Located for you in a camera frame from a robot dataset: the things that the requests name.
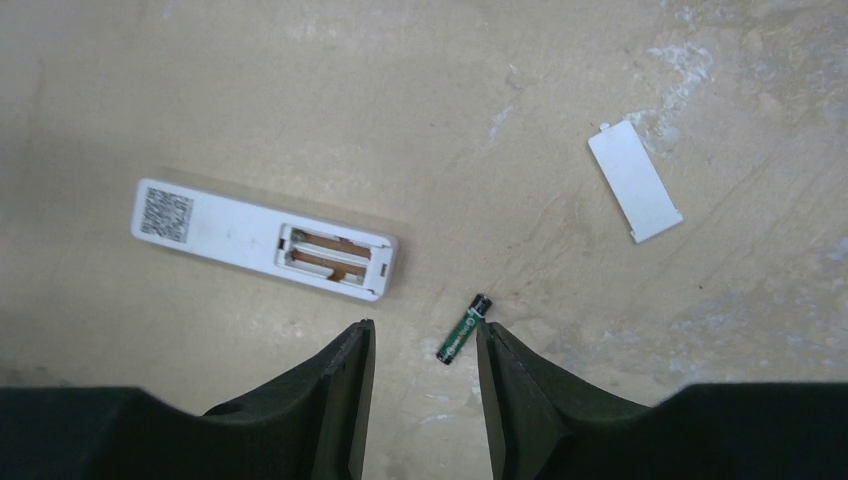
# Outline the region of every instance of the qr code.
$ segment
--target qr code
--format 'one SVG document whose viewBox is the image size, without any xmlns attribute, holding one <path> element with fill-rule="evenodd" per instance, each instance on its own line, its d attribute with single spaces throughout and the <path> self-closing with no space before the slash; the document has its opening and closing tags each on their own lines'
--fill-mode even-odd
<svg viewBox="0 0 848 480">
<path fill-rule="evenodd" d="M 191 198 L 148 188 L 141 232 L 185 243 L 193 205 Z"/>
</svg>

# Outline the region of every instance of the concrete floor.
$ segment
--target concrete floor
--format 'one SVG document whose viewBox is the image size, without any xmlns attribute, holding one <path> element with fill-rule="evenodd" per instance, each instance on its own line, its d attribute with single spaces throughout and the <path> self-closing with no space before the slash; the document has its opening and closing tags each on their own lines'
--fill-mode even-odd
<svg viewBox="0 0 848 480">
<path fill-rule="evenodd" d="M 848 380 L 848 3 L 0 4 L 0 382 L 190 412 L 377 324 L 364 478 L 491 476 L 473 294 L 653 403 Z M 685 222 L 641 245 L 586 140 L 633 121 Z M 370 305 L 134 240 L 152 176 L 397 235 Z"/>
</svg>

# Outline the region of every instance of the battery compartment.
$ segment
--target battery compartment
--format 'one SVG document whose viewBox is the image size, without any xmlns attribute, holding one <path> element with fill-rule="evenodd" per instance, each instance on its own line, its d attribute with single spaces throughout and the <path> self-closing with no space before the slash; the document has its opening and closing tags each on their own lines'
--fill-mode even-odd
<svg viewBox="0 0 848 480">
<path fill-rule="evenodd" d="M 363 287 L 369 274 L 371 248 L 347 238 L 284 225 L 275 263 L 331 282 Z M 386 264 L 379 268 L 379 273 L 385 275 Z"/>
</svg>

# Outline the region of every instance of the orange strip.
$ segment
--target orange strip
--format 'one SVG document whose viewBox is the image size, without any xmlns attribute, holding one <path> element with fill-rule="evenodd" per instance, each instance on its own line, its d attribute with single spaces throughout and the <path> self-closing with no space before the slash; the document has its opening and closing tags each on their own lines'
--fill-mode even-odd
<svg viewBox="0 0 848 480">
<path fill-rule="evenodd" d="M 319 247 L 329 248 L 330 250 L 335 250 L 337 252 L 350 253 L 351 255 L 356 255 L 357 257 L 365 257 L 369 260 L 371 259 L 371 250 L 365 247 L 360 247 L 359 245 L 355 245 L 353 242 L 346 238 L 342 238 L 340 240 L 333 240 L 331 238 L 321 237 L 318 235 L 313 235 L 311 233 L 301 233 L 303 233 L 303 243 L 311 243 L 312 245 L 318 245 Z"/>
<path fill-rule="evenodd" d="M 327 277 L 328 280 L 338 282 L 344 278 L 344 274 L 349 273 L 357 277 L 365 276 L 365 267 L 357 267 L 356 265 L 348 265 L 347 263 L 336 262 L 327 258 L 317 257 L 308 253 L 303 253 L 298 250 L 292 250 L 292 259 L 301 262 L 311 263 L 320 267 L 331 268 L 333 273 Z"/>
</svg>

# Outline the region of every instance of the green battery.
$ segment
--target green battery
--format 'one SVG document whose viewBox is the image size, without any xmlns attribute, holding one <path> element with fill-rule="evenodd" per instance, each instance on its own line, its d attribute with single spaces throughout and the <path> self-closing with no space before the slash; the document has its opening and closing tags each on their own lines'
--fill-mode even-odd
<svg viewBox="0 0 848 480">
<path fill-rule="evenodd" d="M 471 302 L 471 305 L 468 306 L 468 310 L 465 311 L 465 315 L 462 317 L 462 320 L 459 321 L 453 331 L 451 331 L 450 335 L 448 335 L 445 343 L 442 344 L 442 348 L 436 352 L 436 358 L 445 365 L 450 365 L 450 362 L 452 362 L 453 359 L 456 358 L 456 354 L 459 353 L 459 349 L 465 345 L 465 341 L 471 336 L 471 332 L 474 331 L 480 322 L 486 319 L 486 311 L 489 310 L 489 307 L 491 306 L 492 301 L 489 300 L 489 297 L 482 293 L 478 293 L 477 296 L 474 297 L 474 301 Z"/>
</svg>

